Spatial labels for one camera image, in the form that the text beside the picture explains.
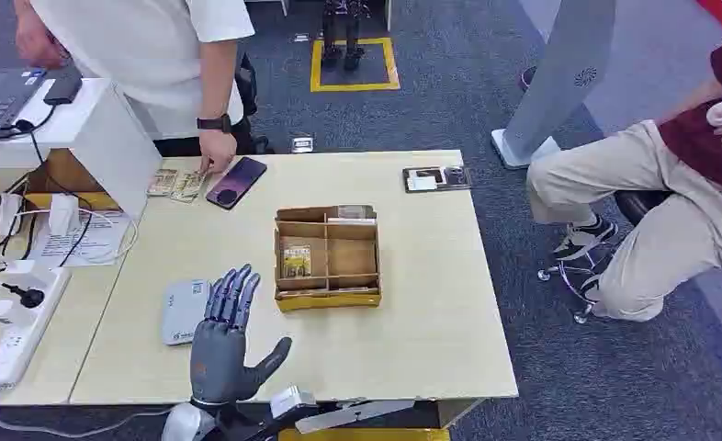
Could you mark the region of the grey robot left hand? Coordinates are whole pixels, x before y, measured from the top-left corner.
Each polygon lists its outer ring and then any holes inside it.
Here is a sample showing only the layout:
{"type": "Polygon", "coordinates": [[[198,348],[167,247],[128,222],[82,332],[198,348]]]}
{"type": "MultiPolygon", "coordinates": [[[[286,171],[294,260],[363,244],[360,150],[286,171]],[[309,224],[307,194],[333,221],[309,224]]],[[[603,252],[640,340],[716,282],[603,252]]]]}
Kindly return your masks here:
{"type": "Polygon", "coordinates": [[[288,357],[292,339],[284,336],[258,364],[245,365],[247,324],[260,280],[246,264],[211,285],[192,340],[192,401],[220,406],[249,400],[288,357]]]}

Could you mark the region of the standing person's left hand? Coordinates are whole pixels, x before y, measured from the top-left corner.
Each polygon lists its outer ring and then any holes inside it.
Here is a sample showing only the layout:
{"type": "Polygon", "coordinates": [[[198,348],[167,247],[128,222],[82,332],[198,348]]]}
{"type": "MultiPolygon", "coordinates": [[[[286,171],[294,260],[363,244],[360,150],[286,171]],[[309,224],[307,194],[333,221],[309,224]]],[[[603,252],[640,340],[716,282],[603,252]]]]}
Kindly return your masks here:
{"type": "Polygon", "coordinates": [[[225,171],[237,151],[234,136],[217,130],[201,130],[198,139],[201,172],[212,175],[225,171]]]}

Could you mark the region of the standing person's right hand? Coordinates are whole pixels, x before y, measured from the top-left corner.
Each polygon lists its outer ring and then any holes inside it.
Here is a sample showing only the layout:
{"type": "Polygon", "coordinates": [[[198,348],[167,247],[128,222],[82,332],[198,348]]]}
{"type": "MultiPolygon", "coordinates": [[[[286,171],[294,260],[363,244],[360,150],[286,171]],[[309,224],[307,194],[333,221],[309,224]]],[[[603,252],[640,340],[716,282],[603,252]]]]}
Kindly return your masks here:
{"type": "Polygon", "coordinates": [[[30,66],[61,69],[67,63],[67,53],[54,38],[29,1],[14,1],[16,16],[15,43],[18,54],[30,66]]]}

